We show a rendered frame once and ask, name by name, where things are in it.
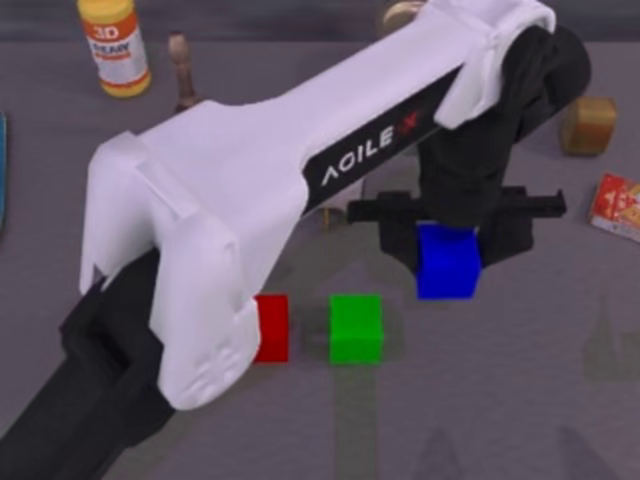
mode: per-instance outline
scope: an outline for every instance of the tabletop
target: tabletop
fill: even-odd
[[[199,92],[241,104],[277,95],[358,43],[195,43]],[[176,415],[105,480],[622,480],[640,475],[640,245],[586,224],[606,171],[640,180],[640,44],[589,44],[589,95],[614,97],[608,151],[567,158],[558,119],[519,145],[506,183],[562,188],[534,251],[487,269],[464,302],[420,302],[373,225],[311,216],[266,290],[289,295],[291,359],[256,365],[222,398]],[[62,360],[58,326],[79,298],[87,165],[97,146],[166,119],[177,100],[164,43],[153,85],[104,95],[84,43],[0,44],[9,188],[0,243],[0,429]],[[414,188],[411,153],[372,174],[368,196]],[[333,293],[382,296],[387,358],[332,367],[314,336]]]

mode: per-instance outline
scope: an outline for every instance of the white robotic arm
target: white robotic arm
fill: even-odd
[[[297,222],[438,128],[493,106],[505,53],[555,28],[535,0],[430,0],[407,27],[261,103],[205,101],[97,150],[80,287],[161,252],[150,326],[178,410],[221,395],[260,342],[254,295]]]

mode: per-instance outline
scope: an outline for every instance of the red box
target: red box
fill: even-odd
[[[289,300],[286,295],[256,295],[260,316],[260,348],[254,363],[289,361]]]
[[[591,206],[589,223],[640,242],[640,183],[605,174]]]

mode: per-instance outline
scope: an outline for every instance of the bottle label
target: bottle label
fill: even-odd
[[[104,84],[124,87],[144,80],[148,65],[135,12],[111,25],[85,20],[84,29]]]

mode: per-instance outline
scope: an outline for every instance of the green cube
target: green cube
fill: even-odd
[[[380,295],[331,295],[330,312],[330,362],[380,363],[384,340]]]

